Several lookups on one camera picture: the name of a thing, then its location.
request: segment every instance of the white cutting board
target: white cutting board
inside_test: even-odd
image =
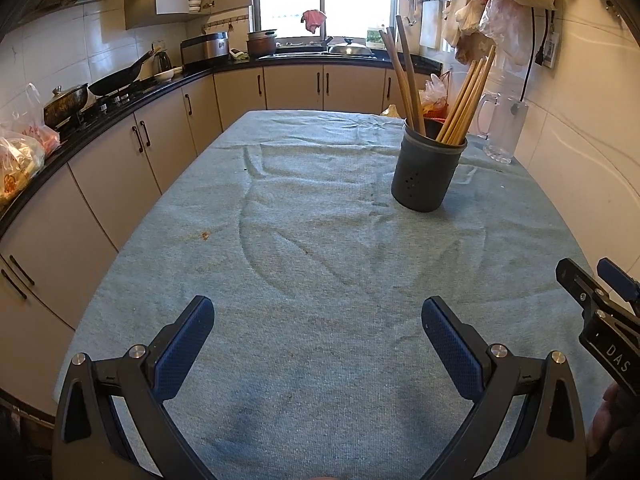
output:
[[[438,48],[442,33],[442,1],[431,0],[422,3],[422,28],[420,30],[420,45],[428,48]]]

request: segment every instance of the pink cloth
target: pink cloth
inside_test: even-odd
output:
[[[315,34],[316,29],[324,23],[324,20],[326,20],[326,14],[321,10],[307,10],[302,15],[302,20],[300,20],[300,23],[306,22],[306,30],[308,30],[312,34]]]

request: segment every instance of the metal screw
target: metal screw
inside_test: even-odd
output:
[[[504,345],[493,345],[491,347],[491,353],[495,355],[498,359],[500,359],[502,357],[507,357],[507,355],[509,354],[509,351],[507,350],[507,347]]]
[[[76,354],[71,358],[71,364],[76,366],[81,365],[82,363],[84,363],[85,359],[86,357],[83,353]]]
[[[555,352],[551,352],[551,358],[559,365],[566,362],[566,357],[562,352],[559,352],[558,350],[556,350]]]
[[[144,345],[134,345],[129,349],[129,357],[140,359],[146,353]]]

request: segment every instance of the table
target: table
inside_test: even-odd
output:
[[[420,325],[438,294],[489,343],[563,351],[593,416],[609,380],[555,281],[561,258],[586,265],[558,212],[523,167],[474,141],[439,210],[405,209],[390,193],[401,138],[389,118],[248,113],[134,232],[68,359],[123,355],[209,296],[215,326],[165,406],[218,478],[418,479],[471,406]]]

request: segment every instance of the black wok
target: black wok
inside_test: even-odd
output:
[[[117,72],[96,81],[89,86],[89,90],[92,94],[100,97],[115,92],[125,86],[129,86],[140,75],[140,70],[142,69],[142,65],[145,61],[149,60],[153,54],[155,54],[155,51],[150,50],[130,67],[118,70]]]

